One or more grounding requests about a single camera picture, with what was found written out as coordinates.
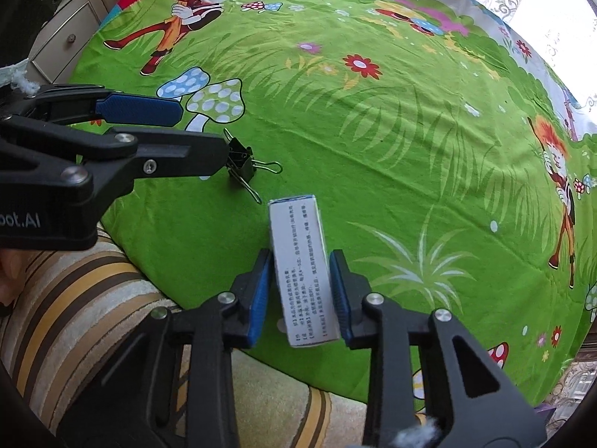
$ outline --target red pants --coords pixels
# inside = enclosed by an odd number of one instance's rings
[[[142,37],[143,35],[147,35],[148,33],[157,32],[158,30],[166,31],[166,29],[168,28],[169,25],[170,25],[169,22],[161,22],[159,24],[150,25],[149,27],[145,27],[145,28],[142,28],[141,30],[137,30],[136,32],[131,33],[127,37],[121,38],[120,40],[118,40],[118,43],[120,43],[124,47],[125,45],[128,45],[129,43],[131,43],[136,38]],[[180,35],[178,36],[178,38],[174,42],[174,45],[176,45],[190,31],[191,31],[191,29],[189,28],[188,25],[181,25],[181,27],[180,27]],[[161,51],[160,52],[160,51],[156,50],[152,54],[152,56],[160,57],[160,56],[163,56],[163,55],[165,55],[167,53],[169,53],[169,52],[168,51]]]

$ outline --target green tablecloth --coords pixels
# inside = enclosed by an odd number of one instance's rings
[[[123,0],[72,81],[177,98],[177,128],[281,162],[251,181],[265,202],[314,194],[329,250],[408,309],[454,311],[531,402],[595,316],[592,124],[473,0]],[[267,207],[225,170],[140,180],[104,224],[185,308],[269,246]],[[281,317],[274,295],[253,356],[366,399],[368,352],[291,349]]]

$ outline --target white box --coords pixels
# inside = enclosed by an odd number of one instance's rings
[[[309,347],[338,340],[328,257],[313,195],[269,203],[276,278],[288,342]]]

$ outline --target striped rug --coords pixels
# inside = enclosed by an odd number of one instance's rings
[[[26,288],[0,324],[0,359],[31,409],[53,432],[71,401],[154,307],[178,310],[98,225],[88,251],[35,254]],[[184,436],[190,347],[177,396]],[[246,354],[232,354],[243,448],[338,448],[359,444],[365,405],[310,387]]]

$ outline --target metal screw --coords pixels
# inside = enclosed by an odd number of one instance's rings
[[[168,309],[166,307],[155,307],[151,310],[150,315],[156,320],[163,320],[168,316]]]
[[[88,176],[89,172],[78,165],[66,167],[60,174],[62,180],[72,184],[82,183],[87,179]]]
[[[367,300],[367,303],[370,305],[381,305],[383,303],[383,295],[380,295],[379,293],[369,293],[365,300]]]
[[[147,160],[143,164],[143,172],[145,172],[146,175],[151,175],[156,170],[157,170],[157,163],[155,162],[155,160],[150,159],[150,160]]]
[[[121,143],[131,143],[135,141],[135,137],[129,133],[117,133],[114,137]]]
[[[223,292],[218,295],[218,301],[222,305],[230,305],[237,297],[232,292]]]
[[[435,311],[435,318],[440,320],[440,322],[449,322],[452,320],[452,314],[446,308],[440,308]]]

